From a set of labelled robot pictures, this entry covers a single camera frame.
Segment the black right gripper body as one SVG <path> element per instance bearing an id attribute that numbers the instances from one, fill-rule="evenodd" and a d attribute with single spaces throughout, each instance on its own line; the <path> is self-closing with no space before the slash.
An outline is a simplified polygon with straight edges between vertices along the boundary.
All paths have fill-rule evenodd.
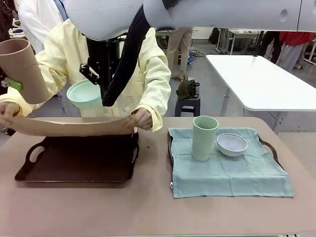
<path id="1" fill-rule="evenodd" d="M 118 68 L 120 61 L 120 39 L 113 38 L 106 41 L 95 41 L 87 38 L 86 42 L 89 55 L 87 63 L 89 67 L 91 67 L 94 72 L 99 74 L 99 61 L 101 60 L 102 56 L 107 52 L 109 55 L 110 75 L 113 75 L 116 72 L 116 69 Z"/>

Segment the tall beige cup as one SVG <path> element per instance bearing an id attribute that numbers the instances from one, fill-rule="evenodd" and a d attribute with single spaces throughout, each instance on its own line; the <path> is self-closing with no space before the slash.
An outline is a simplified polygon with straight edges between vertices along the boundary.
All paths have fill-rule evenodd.
<path id="1" fill-rule="evenodd" d="M 0 68 L 6 77 L 22 84 L 18 90 L 29 104 L 49 99 L 49 92 L 31 44 L 26 39 L 9 39 L 0 42 Z"/>

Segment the light green bowl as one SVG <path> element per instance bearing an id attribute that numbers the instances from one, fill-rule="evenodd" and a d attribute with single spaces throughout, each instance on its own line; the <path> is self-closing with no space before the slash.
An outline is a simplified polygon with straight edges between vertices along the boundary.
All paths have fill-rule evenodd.
<path id="1" fill-rule="evenodd" d="M 80 110 L 102 108 L 100 86 L 94 85 L 88 79 L 71 85 L 67 90 L 67 98 Z"/>

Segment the beige mat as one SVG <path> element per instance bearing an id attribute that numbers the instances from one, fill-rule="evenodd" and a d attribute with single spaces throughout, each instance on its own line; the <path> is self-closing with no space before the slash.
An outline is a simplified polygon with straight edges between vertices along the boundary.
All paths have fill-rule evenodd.
<path id="1" fill-rule="evenodd" d="M 71 122 L 65 118 L 48 120 L 46 118 L 22 118 L 0 116 L 9 128 L 30 136 L 45 137 L 88 137 L 104 135 L 132 135 L 137 128 L 126 126 L 125 119 L 101 122 Z"/>

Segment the tall light green cup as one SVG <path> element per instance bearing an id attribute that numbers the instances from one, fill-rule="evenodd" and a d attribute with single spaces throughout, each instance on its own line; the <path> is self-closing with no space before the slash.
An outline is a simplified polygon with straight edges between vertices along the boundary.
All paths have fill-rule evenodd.
<path id="1" fill-rule="evenodd" d="M 213 150 L 218 121 L 209 116 L 199 116 L 193 120 L 192 157 L 206 161 Z"/>

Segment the white bowl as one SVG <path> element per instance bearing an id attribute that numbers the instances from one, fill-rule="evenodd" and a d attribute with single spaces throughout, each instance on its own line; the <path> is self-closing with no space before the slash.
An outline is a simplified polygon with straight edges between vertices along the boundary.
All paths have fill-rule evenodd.
<path id="1" fill-rule="evenodd" d="M 248 148 L 247 141 L 233 133 L 223 133 L 217 137 L 218 150 L 226 156 L 238 157 L 244 154 Z"/>

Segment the teal cloth mat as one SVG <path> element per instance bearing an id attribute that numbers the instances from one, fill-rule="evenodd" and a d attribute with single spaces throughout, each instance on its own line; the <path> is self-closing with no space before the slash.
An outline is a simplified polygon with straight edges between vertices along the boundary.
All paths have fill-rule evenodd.
<path id="1" fill-rule="evenodd" d="M 238 157 L 222 154 L 214 141 L 209 159 L 192 158 L 192 140 L 189 133 L 178 135 L 172 142 L 174 159 L 172 189 L 174 198 L 202 196 L 294 196 L 288 173 L 257 140 L 254 130 L 248 128 L 219 128 L 217 135 L 233 133 L 248 143 L 245 153 Z"/>

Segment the person's right forearm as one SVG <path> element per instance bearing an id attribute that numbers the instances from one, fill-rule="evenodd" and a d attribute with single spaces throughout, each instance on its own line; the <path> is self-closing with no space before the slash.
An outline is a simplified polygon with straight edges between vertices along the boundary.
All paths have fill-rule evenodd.
<path id="1" fill-rule="evenodd" d="M 14 102 L 18 104 L 20 106 L 20 111 L 17 116 L 20 117 L 26 117 L 34 108 L 32 105 L 26 103 L 17 90 L 9 90 L 6 94 L 0 95 L 0 102 Z"/>

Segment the person's left forearm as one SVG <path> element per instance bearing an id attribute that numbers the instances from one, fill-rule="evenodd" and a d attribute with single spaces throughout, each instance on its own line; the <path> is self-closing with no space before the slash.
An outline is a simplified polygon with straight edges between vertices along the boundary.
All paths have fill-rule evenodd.
<path id="1" fill-rule="evenodd" d="M 162 117 L 167 111 L 168 100 L 171 94 L 169 84 L 171 72 L 155 72 L 146 75 L 146 86 L 143 94 L 145 105 L 150 107 L 152 118 L 152 132 L 163 127 Z"/>

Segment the dark brown tray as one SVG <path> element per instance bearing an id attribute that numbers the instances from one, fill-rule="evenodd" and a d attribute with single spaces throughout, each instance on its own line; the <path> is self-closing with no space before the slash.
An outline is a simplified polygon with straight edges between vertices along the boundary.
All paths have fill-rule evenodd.
<path id="1" fill-rule="evenodd" d="M 33 145 L 15 175 L 24 183 L 130 181 L 139 157 L 139 134 L 46 137 Z"/>
<path id="2" fill-rule="evenodd" d="M 256 130 L 255 129 L 250 129 L 250 130 L 254 130 L 255 131 L 255 135 L 257 136 L 257 140 L 262 144 L 262 146 L 267 146 L 272 154 L 273 154 L 273 159 L 274 161 L 283 169 L 285 170 L 281 163 L 278 161 L 278 156 L 277 156 L 277 151 L 275 150 L 275 148 L 268 142 L 264 141 L 261 139 L 261 137 L 257 134 Z M 168 152 L 169 152 L 169 156 L 170 156 L 170 160 L 171 160 L 171 163 L 173 165 L 174 163 L 174 159 L 173 159 L 173 155 L 172 155 L 172 142 L 174 140 L 174 138 L 176 138 L 176 136 L 178 135 L 184 135 L 185 132 L 188 132 L 189 135 L 188 137 L 191 138 L 192 137 L 192 133 L 193 133 L 193 129 L 192 128 L 170 128 L 169 131 L 168 131 L 168 139 L 169 139 L 169 142 L 168 142 Z"/>

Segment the person's right hand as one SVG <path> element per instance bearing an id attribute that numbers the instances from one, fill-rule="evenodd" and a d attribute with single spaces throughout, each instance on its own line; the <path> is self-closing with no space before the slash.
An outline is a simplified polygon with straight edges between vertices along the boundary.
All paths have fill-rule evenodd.
<path id="1" fill-rule="evenodd" d="M 14 102 L 0 102 L 0 115 L 5 117 L 14 117 L 20 111 L 20 106 Z"/>

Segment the person's left hand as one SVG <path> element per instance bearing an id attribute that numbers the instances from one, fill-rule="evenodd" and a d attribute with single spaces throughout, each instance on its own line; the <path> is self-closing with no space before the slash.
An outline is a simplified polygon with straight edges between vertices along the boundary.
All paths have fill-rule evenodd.
<path id="1" fill-rule="evenodd" d="M 137 127 L 143 130 L 151 130 L 153 127 L 151 113 L 145 108 L 139 108 L 131 114 L 125 126 L 130 129 Z"/>

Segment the person in yellow shirt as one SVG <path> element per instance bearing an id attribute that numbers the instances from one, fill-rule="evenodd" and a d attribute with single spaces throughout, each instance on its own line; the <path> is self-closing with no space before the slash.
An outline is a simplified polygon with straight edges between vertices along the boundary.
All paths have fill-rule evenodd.
<path id="1" fill-rule="evenodd" d="M 85 77 L 79 72 L 88 59 L 86 37 L 71 20 L 57 25 L 48 34 L 44 50 L 35 55 L 50 96 Z M 99 109 L 81 110 L 82 117 L 127 117 L 139 108 L 150 111 L 142 98 L 148 73 L 166 72 L 168 60 L 156 41 L 156 31 L 150 28 L 143 40 L 135 71 L 114 105 Z"/>

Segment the person in dark clothes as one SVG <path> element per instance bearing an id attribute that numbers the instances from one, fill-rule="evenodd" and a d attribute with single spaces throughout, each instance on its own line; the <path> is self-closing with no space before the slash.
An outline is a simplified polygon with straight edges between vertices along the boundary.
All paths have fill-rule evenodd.
<path id="1" fill-rule="evenodd" d="M 4 0 L 0 0 L 0 42 L 9 40 L 9 29 L 12 26 L 13 13 Z"/>

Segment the person in white shirt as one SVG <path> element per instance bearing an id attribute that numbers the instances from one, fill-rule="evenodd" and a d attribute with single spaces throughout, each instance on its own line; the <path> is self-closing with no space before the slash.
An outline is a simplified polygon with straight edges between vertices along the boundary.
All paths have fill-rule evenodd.
<path id="1" fill-rule="evenodd" d="M 64 0 L 21 0 L 18 16 L 36 54 L 44 50 L 49 32 L 68 19 Z"/>

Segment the person in blue shirt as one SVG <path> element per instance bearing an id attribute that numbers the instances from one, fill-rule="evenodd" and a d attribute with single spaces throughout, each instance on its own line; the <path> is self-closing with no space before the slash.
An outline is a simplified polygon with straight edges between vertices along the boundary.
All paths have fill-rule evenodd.
<path id="1" fill-rule="evenodd" d="M 167 46 L 168 66 L 171 71 L 173 70 L 176 51 L 179 49 L 181 53 L 180 70 L 173 77 L 174 80 L 183 81 L 184 79 L 190 55 L 192 35 L 193 27 L 180 27 L 171 31 Z"/>

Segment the dark green bag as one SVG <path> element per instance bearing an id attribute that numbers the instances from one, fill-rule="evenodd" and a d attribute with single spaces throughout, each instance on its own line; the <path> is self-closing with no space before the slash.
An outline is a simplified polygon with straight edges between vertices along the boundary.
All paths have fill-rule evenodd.
<path id="1" fill-rule="evenodd" d="M 197 98 L 199 95 L 199 86 L 200 83 L 196 82 L 194 79 L 183 80 L 176 90 L 178 100 Z"/>

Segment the grey plastic stool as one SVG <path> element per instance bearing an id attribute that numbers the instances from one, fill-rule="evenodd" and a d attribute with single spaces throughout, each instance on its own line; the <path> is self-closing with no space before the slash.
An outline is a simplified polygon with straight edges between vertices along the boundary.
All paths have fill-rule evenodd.
<path id="1" fill-rule="evenodd" d="M 178 99 L 175 106 L 175 117 L 180 117 L 183 112 L 192 113 L 194 117 L 200 116 L 200 98 Z"/>

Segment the grey background workbench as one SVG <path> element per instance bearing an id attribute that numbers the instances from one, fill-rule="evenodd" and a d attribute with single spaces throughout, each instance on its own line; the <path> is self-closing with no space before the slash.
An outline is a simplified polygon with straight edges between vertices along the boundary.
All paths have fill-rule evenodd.
<path id="1" fill-rule="evenodd" d="M 247 54 L 248 47 L 256 44 L 259 39 L 260 31 L 250 29 L 226 29 L 218 28 L 219 36 L 215 50 L 219 54 L 232 55 L 236 49 L 236 42 L 240 44 L 240 53 Z"/>

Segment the white side table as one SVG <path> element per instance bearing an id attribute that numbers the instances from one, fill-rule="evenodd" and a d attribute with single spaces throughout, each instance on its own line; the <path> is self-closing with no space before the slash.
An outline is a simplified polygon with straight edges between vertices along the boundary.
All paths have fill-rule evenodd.
<path id="1" fill-rule="evenodd" d="M 231 94 L 255 112 L 275 112 L 275 133 L 289 112 L 316 112 L 316 88 L 262 56 L 207 55 L 210 65 L 225 83 L 220 116 L 226 115 Z"/>

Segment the person in red jacket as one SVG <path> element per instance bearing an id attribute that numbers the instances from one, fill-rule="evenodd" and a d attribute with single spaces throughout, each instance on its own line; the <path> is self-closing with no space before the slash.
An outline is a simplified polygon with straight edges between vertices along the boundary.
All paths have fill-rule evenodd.
<path id="1" fill-rule="evenodd" d="M 306 45 L 312 42 L 314 36 L 312 32 L 281 32 L 279 40 L 283 47 L 276 64 L 287 72 L 292 72 L 294 68 L 302 69 Z"/>

